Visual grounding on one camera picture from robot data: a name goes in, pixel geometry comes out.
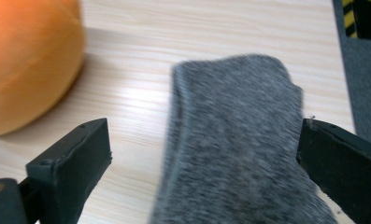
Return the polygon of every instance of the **gray fabric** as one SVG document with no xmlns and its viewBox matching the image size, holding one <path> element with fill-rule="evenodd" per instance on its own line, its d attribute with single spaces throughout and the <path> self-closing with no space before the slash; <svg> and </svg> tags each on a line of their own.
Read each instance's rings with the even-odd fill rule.
<svg viewBox="0 0 371 224">
<path fill-rule="evenodd" d="M 346 37 L 342 0 L 333 0 L 356 133 L 371 142 L 371 40 Z"/>
<path fill-rule="evenodd" d="M 295 160 L 302 90 L 278 60 L 186 62 L 173 81 L 150 223 L 335 223 Z"/>
</svg>

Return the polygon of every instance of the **orange ball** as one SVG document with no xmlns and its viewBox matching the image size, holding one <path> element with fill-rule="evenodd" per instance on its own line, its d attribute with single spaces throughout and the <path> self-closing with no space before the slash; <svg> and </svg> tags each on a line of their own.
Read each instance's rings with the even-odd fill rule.
<svg viewBox="0 0 371 224">
<path fill-rule="evenodd" d="M 84 45 L 78 0 L 0 1 L 0 134 L 30 123 L 64 96 Z"/>
</svg>

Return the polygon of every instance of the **yellow and black tape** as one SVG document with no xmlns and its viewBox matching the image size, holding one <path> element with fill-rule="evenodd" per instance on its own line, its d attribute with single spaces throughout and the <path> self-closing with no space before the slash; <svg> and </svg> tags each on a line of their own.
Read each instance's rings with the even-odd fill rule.
<svg viewBox="0 0 371 224">
<path fill-rule="evenodd" d="M 346 36 L 357 38 L 357 27 L 354 19 L 353 0 L 342 0 Z"/>
</svg>

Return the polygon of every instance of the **wooden table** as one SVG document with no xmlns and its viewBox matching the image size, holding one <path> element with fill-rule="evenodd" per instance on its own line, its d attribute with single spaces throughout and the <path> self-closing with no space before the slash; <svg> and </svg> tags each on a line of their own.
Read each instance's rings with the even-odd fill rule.
<svg viewBox="0 0 371 224">
<path fill-rule="evenodd" d="M 108 119 L 114 159 L 79 223 L 148 220 L 163 161 L 170 69 L 184 60 L 277 57 L 304 90 L 305 117 L 354 132 L 331 0 L 81 3 L 88 43 L 75 85 L 45 116 L 0 137 L 0 177 L 21 181 L 24 165 L 77 125 Z M 351 223 L 333 209 L 340 223 Z"/>
</svg>

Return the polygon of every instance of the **gray sock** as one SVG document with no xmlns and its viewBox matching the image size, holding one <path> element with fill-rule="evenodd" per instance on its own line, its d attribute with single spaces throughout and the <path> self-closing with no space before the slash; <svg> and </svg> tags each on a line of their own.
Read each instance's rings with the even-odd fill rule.
<svg viewBox="0 0 371 224">
<path fill-rule="evenodd" d="M 173 81 L 150 223 L 335 223 L 296 162 L 302 90 L 280 61 L 186 62 Z"/>
</svg>

